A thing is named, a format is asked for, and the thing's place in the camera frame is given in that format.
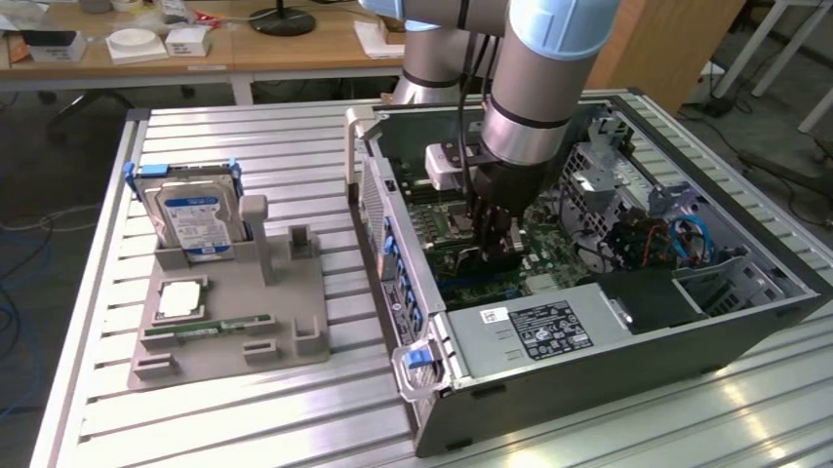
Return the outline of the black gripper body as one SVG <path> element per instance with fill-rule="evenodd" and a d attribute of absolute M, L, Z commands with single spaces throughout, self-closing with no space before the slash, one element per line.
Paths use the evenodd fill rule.
<path fill-rule="evenodd" d="M 479 165 L 474 173 L 475 207 L 496 208 L 520 216 L 539 196 L 546 165 L 515 166 L 508 163 Z"/>

